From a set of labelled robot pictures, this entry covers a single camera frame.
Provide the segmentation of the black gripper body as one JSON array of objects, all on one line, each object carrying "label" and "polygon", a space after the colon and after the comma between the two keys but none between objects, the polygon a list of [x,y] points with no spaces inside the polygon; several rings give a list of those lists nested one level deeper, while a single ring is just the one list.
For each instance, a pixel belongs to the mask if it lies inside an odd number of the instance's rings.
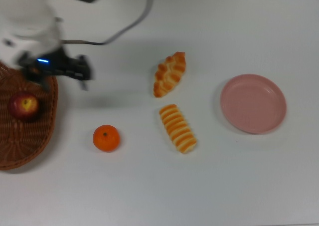
[{"label": "black gripper body", "polygon": [[29,66],[29,75],[64,75],[72,76],[73,69],[63,47],[57,50],[35,57]]}]

